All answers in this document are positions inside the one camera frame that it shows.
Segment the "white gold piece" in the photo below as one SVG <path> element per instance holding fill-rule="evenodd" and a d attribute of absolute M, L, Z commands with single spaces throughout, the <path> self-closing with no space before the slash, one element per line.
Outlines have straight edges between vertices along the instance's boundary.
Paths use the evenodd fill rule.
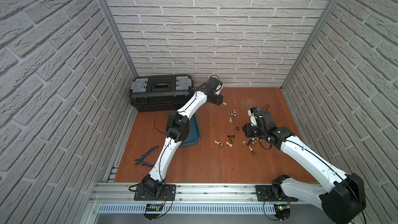
<path fill-rule="evenodd" d="M 223 144 L 221 142 L 218 142 L 218 141 L 214 141 L 214 142 L 216 143 L 217 146 L 223 147 Z"/>

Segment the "teal plastic storage bin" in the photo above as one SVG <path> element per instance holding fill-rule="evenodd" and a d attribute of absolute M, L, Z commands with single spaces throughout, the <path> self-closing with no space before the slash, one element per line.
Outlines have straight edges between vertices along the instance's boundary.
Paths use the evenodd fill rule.
<path fill-rule="evenodd" d="M 186 138 L 186 140 L 180 144 L 180 146 L 179 146 L 180 148 L 187 148 L 190 146 L 194 146 L 199 142 L 199 140 L 201 138 L 200 127 L 199 127 L 199 123 L 198 123 L 196 114 L 194 114 L 192 116 L 192 118 L 190 119 L 189 128 L 190 128 L 189 135 Z"/>

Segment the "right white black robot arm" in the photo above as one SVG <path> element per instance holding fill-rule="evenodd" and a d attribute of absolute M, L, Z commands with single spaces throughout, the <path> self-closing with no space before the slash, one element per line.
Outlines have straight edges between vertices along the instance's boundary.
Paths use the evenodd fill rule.
<path fill-rule="evenodd" d="M 250 122 L 243 126 L 245 136 L 284 152 L 298 162 L 320 184 L 319 187 L 288 175 L 274 179 L 269 186 L 257 187 L 258 199 L 277 201 L 298 199 L 323 210 L 336 224 L 349 224 L 366 208 L 363 179 L 347 174 L 311 150 L 286 127 L 278 127 L 271 113 L 256 107 L 248 111 Z"/>

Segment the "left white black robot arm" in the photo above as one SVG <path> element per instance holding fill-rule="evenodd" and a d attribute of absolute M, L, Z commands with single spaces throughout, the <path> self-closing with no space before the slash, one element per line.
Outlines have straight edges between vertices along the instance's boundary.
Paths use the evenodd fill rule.
<path fill-rule="evenodd" d="M 195 89 L 192 98 L 180 109 L 169 114 L 166 126 L 166 138 L 160 155 L 153 168 L 142 180 L 142 186 L 154 198 L 162 193 L 162 187 L 171 160 L 182 142 L 189 135 L 190 120 L 205 103 L 221 105 L 223 96 L 220 91 L 223 83 L 218 76 L 210 78 Z"/>

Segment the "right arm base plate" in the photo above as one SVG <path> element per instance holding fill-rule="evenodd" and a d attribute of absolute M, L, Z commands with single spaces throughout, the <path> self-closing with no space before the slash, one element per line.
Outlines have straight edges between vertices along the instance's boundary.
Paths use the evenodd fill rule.
<path fill-rule="evenodd" d="M 280 186 L 274 185 L 255 185 L 256 195 L 259 202 L 266 201 L 282 201 L 282 202 L 298 202 L 297 198 L 287 197 Z"/>

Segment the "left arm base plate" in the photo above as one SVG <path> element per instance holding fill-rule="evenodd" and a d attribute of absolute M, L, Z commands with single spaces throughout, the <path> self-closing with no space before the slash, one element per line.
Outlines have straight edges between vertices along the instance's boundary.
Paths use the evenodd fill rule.
<path fill-rule="evenodd" d="M 175 198 L 176 185 L 163 184 L 161 188 L 155 191 L 146 189 L 144 185 L 139 184 L 135 191 L 135 201 L 172 201 Z"/>

